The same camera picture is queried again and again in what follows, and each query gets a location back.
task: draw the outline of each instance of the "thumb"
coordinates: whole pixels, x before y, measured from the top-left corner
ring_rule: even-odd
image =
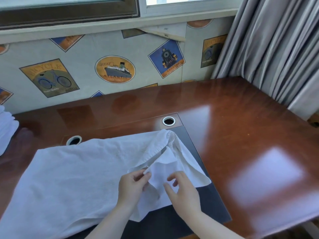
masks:
[[[169,197],[169,199],[172,200],[175,198],[176,196],[176,193],[174,192],[174,190],[171,188],[171,186],[168,184],[168,183],[164,183],[164,188],[165,188],[165,191]]]
[[[144,185],[147,184],[151,176],[152,176],[151,172],[146,173],[143,177],[140,178],[138,183],[143,187]]]

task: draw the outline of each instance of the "peeling wallpaper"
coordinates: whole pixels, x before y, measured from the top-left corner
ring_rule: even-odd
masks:
[[[16,114],[209,79],[233,19],[189,22],[185,43],[122,30],[0,45],[0,104]]]

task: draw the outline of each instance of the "wooden desk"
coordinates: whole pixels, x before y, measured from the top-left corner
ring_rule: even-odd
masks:
[[[177,112],[232,221],[261,238],[319,216],[319,130],[242,78],[125,91],[15,115],[21,127],[0,157],[0,214],[36,149],[65,136],[156,130]]]

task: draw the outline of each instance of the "gray curtain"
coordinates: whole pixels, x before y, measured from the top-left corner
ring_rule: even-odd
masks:
[[[319,109],[319,0],[243,0],[212,79],[242,76],[303,119]]]

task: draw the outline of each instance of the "stack of white clothes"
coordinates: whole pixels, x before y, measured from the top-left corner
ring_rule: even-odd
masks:
[[[163,183],[175,171],[184,171],[195,187],[211,183],[172,131],[41,149],[0,220],[1,237],[61,239],[96,225],[116,205],[121,176],[145,167],[152,177],[130,217],[133,221],[171,205]]]
[[[4,111],[4,106],[0,105],[0,156],[5,152],[18,127],[19,122],[14,120],[10,112]]]

